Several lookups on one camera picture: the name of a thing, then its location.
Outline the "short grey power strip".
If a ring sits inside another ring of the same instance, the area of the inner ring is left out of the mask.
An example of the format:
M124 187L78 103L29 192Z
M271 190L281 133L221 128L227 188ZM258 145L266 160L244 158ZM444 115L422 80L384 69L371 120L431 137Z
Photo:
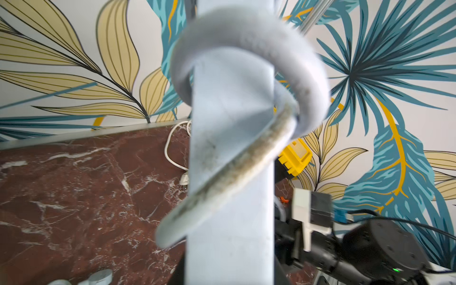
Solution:
M228 164L273 117L273 67L249 52L218 48L194 68L190 194L207 184L208 219L186 239L186 285L274 282L274 166Z

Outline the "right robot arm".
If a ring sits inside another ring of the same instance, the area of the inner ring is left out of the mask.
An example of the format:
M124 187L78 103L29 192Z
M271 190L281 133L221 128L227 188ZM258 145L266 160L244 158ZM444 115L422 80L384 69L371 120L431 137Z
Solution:
M453 285L454 270L434 269L417 239L394 222L373 217L337 238L302 222L275 220L275 265L281 276L312 265L346 285Z

